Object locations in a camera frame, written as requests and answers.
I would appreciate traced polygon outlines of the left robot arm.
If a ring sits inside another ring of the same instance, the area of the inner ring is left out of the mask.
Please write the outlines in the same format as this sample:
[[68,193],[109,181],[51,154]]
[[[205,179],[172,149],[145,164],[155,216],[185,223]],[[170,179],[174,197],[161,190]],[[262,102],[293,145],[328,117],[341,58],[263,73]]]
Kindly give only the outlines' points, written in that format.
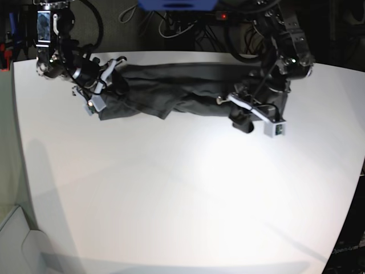
[[269,137],[286,131],[283,112],[294,80],[308,77],[314,58],[301,29],[291,1],[220,1],[226,11],[251,22],[260,34],[261,48],[256,55],[244,57],[234,47],[230,27],[224,27],[228,52],[245,65],[259,65],[257,75],[248,76],[234,85],[234,91],[217,103],[232,105],[229,118],[234,128],[251,133],[254,122],[264,123]]

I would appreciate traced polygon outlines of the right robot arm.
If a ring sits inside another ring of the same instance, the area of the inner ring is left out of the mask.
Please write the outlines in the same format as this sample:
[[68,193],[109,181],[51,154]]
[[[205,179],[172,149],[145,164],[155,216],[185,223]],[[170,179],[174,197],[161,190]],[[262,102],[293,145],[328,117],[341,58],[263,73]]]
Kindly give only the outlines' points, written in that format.
[[100,46],[104,25],[96,7],[89,1],[82,3],[94,15],[98,27],[95,43],[80,46],[71,38],[75,16],[70,1],[34,1],[37,7],[36,69],[46,79],[62,78],[75,85],[74,95],[89,100],[93,95],[113,94],[121,96],[128,92],[126,80],[113,68],[106,77],[102,74],[112,63],[100,64],[92,53]]

